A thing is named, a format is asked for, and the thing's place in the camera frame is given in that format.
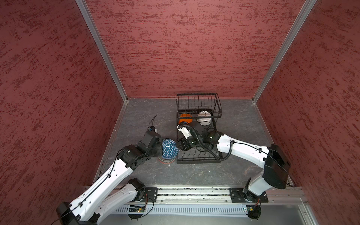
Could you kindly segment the blue patterned bowl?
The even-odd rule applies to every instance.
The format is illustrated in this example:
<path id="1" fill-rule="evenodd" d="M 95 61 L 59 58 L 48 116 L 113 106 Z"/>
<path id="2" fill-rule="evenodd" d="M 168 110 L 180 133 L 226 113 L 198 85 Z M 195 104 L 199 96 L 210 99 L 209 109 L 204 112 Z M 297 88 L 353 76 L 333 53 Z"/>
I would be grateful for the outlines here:
<path id="1" fill-rule="evenodd" d="M 162 141 L 162 158 L 173 159 L 178 154 L 178 147 L 176 141 L 172 139 L 163 139 Z"/>

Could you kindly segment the orange bowl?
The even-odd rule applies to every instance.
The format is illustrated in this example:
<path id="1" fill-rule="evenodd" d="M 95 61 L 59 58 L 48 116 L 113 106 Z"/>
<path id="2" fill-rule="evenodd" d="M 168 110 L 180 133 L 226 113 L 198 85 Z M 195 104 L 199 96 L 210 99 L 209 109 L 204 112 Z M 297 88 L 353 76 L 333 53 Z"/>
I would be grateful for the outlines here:
<path id="1" fill-rule="evenodd" d="M 188 113 L 182 113 L 179 118 L 179 124 L 187 123 L 190 124 L 193 121 L 192 115 Z"/>

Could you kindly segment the white bowl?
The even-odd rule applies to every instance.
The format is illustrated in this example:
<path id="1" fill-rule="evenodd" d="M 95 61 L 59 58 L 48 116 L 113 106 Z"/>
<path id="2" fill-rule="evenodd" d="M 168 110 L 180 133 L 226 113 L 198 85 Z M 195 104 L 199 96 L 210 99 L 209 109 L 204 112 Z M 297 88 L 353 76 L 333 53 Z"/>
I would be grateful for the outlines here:
<path id="1" fill-rule="evenodd" d="M 212 123 L 211 113 L 208 111 L 201 111 L 198 113 L 197 122 L 202 126 L 209 126 Z"/>

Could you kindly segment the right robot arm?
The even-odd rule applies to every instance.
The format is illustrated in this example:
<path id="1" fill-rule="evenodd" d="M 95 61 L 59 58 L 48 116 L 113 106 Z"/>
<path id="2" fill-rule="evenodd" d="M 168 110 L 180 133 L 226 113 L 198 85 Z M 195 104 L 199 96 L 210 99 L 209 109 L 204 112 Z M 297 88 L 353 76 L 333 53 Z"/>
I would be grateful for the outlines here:
<path id="1" fill-rule="evenodd" d="M 215 130 L 208 132 L 195 122 L 190 124 L 182 122 L 177 126 L 177 130 L 183 135 L 180 140 L 182 150 L 199 148 L 218 161 L 225 161 L 230 156 L 235 156 L 262 169 L 257 176 L 247 180 L 241 193 L 245 201 L 255 203 L 268 189 L 287 187 L 290 163 L 279 146 L 250 144 L 222 132 Z"/>

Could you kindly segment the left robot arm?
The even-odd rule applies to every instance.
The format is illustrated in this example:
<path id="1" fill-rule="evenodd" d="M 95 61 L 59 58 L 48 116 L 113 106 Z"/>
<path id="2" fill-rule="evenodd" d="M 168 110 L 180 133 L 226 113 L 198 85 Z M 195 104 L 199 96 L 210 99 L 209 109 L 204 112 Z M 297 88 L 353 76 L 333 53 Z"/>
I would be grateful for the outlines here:
<path id="1" fill-rule="evenodd" d="M 120 149 L 109 169 L 72 202 L 62 202 L 56 209 L 62 225 L 99 225 L 120 206 L 145 199 L 145 185 L 131 179 L 116 193 L 112 191 L 150 157 L 161 149 L 161 136 L 146 131 L 137 145 Z"/>

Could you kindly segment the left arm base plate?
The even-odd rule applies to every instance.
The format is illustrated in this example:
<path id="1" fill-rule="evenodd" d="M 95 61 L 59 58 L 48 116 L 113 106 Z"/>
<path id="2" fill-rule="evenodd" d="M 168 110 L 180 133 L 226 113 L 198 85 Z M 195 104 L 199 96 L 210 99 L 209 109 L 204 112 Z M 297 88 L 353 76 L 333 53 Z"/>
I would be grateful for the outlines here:
<path id="1" fill-rule="evenodd" d="M 133 201 L 145 203 L 146 201 L 149 201 L 148 199 L 150 199 L 150 201 L 156 202 L 157 196 L 158 196 L 158 188 L 157 187 L 145 187 L 145 188 L 141 189 L 140 191 L 138 191 L 138 193 Z"/>

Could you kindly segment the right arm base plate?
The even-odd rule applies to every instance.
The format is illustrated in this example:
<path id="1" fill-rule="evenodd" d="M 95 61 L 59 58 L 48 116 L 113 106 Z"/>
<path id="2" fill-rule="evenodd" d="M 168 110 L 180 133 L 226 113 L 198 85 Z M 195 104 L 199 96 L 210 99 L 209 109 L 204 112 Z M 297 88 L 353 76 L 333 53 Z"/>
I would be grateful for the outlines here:
<path id="1" fill-rule="evenodd" d="M 265 192 L 261 195 L 257 196 L 250 192 L 249 190 L 245 190 L 242 187 L 231 187 L 229 188 L 230 198 L 233 203 L 268 203 L 268 197 Z"/>

